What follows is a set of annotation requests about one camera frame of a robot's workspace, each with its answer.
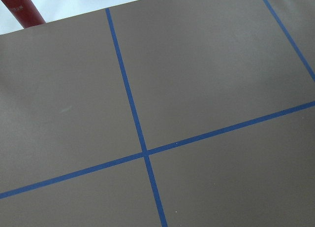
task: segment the red pole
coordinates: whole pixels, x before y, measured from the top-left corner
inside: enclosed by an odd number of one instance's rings
[[[2,2],[23,28],[45,23],[31,0],[2,0]]]

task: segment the grid square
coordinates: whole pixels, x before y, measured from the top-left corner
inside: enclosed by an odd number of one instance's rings
[[[0,209],[10,227],[160,226],[143,159],[2,199]]]
[[[0,192],[141,152],[105,10],[0,42]]]
[[[315,225],[315,108],[150,156],[169,226]]]
[[[262,0],[140,0],[111,14],[148,149],[314,100]]]

